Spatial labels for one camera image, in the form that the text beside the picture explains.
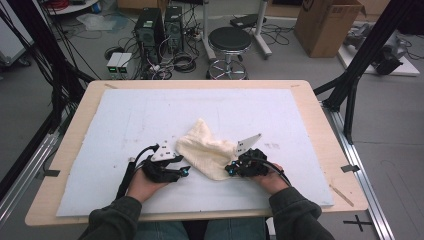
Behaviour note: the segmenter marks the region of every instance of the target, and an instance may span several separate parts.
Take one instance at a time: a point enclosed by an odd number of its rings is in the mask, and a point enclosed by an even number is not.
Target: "hand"
[[[145,202],[153,194],[168,185],[168,183],[154,183],[146,177],[142,169],[138,169],[128,187],[127,196],[137,199],[140,203]]]
[[[283,170],[280,165],[276,163],[272,164],[274,164],[274,166],[276,166],[280,171]],[[261,185],[271,195],[274,195],[275,193],[289,187],[287,183],[284,182],[284,180],[281,178],[281,176],[271,169],[269,169],[269,172],[266,176],[255,176],[251,177],[251,179]]]

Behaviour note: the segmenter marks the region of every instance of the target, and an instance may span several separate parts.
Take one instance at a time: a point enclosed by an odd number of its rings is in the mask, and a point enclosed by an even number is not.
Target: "stool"
[[[231,60],[232,55],[238,55],[239,60],[242,58],[240,54],[246,52],[252,39],[246,31],[235,27],[222,27],[213,30],[209,34],[209,46],[214,51],[225,54],[225,60],[217,60],[209,66],[206,73],[208,79],[247,79],[246,68],[239,62]]]

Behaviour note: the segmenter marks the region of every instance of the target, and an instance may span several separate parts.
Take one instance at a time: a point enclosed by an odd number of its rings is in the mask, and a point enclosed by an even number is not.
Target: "wooden table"
[[[95,81],[92,82],[78,107],[78,110],[52,161],[50,169],[60,170],[58,177],[46,177],[32,203],[25,222],[30,226],[87,223],[88,217],[56,217],[67,177],[81,148],[85,133],[97,111],[102,94],[106,89],[290,89],[309,134],[317,158],[335,205],[324,208],[323,212],[363,211],[368,208],[367,200],[352,172],[344,173],[340,167],[348,165],[347,159],[337,141],[330,124],[317,101],[311,86],[301,80],[167,80],[167,81]],[[209,212],[179,214],[181,219],[251,216],[252,213]],[[168,216],[152,216],[144,220],[166,220]]]

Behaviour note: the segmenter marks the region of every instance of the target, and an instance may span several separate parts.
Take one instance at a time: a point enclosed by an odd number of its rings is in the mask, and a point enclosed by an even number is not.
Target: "gray floor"
[[[230,17],[211,20],[211,29],[228,25]],[[65,27],[76,30],[71,38],[90,66],[102,79],[109,79],[105,67],[104,51],[116,46],[119,39],[130,37],[131,21],[121,19],[121,29],[112,32],[86,32],[82,26],[70,27],[75,20],[64,20]],[[269,19],[281,27],[291,27],[294,20]],[[313,88],[339,76],[344,68],[337,57],[330,59],[309,58],[293,32],[283,36],[289,45],[270,45],[273,55],[264,60],[257,46],[244,55],[243,64],[250,79],[304,79]],[[424,55],[424,39],[406,37],[412,42],[411,52]],[[201,54],[196,60],[197,69],[189,74],[175,73],[172,79],[205,79],[208,61],[201,43]],[[80,69],[91,74],[90,69],[77,57]],[[411,60],[424,72],[423,60]],[[51,89],[36,66],[12,67],[0,73],[0,177],[19,156],[38,127],[47,117]],[[424,239],[424,77],[375,76],[364,74],[357,94],[353,124],[353,140],[365,166],[374,191],[397,239]],[[318,98],[325,99],[328,93]],[[0,229],[1,239],[76,239],[84,225],[63,227],[27,227],[24,218],[34,195],[41,184],[35,179],[16,209]],[[358,215],[369,221],[366,212],[326,214],[321,222],[336,239],[375,239],[372,226],[343,224],[354,221]]]

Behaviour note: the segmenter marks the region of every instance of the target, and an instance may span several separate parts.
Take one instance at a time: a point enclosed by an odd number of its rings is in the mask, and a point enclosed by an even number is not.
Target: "sleeve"
[[[133,239],[141,204],[132,197],[122,197],[111,205],[90,213],[88,227],[79,239]]]
[[[277,239],[334,239],[318,221],[321,208],[289,187],[269,199]]]

